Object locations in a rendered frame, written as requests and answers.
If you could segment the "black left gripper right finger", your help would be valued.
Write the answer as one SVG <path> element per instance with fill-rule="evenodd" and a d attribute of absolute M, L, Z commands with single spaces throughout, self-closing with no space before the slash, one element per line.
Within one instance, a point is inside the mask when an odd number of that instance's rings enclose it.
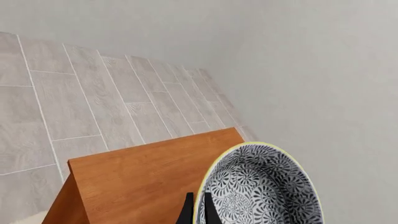
<path fill-rule="evenodd" d="M 205 221 L 206 224 L 220 224 L 220 218 L 209 192 L 205 192 Z"/>

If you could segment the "wooden cabinet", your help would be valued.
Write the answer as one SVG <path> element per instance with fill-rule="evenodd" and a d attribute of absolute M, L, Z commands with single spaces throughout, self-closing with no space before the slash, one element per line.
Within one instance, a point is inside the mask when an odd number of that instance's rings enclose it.
<path fill-rule="evenodd" d="M 70 159 L 42 224 L 175 224 L 186 194 L 243 139 L 235 128 Z"/>

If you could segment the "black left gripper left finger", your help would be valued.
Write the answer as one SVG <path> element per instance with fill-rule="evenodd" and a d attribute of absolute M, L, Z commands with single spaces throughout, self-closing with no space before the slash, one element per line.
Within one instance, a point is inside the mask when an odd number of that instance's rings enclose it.
<path fill-rule="evenodd" d="M 185 201 L 177 220 L 177 224 L 193 224 L 194 194 L 189 192 L 186 194 Z"/>

